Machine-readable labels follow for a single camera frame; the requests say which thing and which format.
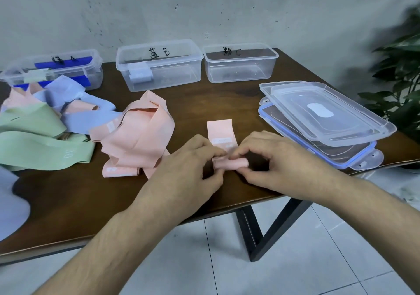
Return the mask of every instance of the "black metal table leg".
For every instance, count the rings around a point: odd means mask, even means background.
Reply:
[[[264,236],[250,205],[236,210],[251,262],[258,261],[311,204],[310,201],[290,199]]]

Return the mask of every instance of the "green plant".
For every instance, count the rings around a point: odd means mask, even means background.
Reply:
[[[359,96],[372,101],[366,108],[420,142],[420,7],[410,11],[409,21],[415,28],[411,34],[374,50],[386,58],[373,77],[394,81],[392,91],[360,92]]]

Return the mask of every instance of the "white wall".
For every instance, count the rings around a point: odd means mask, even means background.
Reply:
[[[30,54],[191,38],[267,42],[354,97],[373,47],[418,0],[0,0],[0,67]]]

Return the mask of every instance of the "forearm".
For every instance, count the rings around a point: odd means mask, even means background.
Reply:
[[[116,214],[34,295],[117,295],[135,269],[169,232],[152,210]]]
[[[325,206],[358,231],[420,294],[420,212],[374,184],[353,178]]]

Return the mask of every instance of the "right hand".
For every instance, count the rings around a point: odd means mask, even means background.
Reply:
[[[275,133],[251,133],[229,158],[239,158],[249,151],[270,160],[270,170],[239,168],[237,171],[249,183],[289,197],[322,203],[344,183],[353,181],[299,144]]]

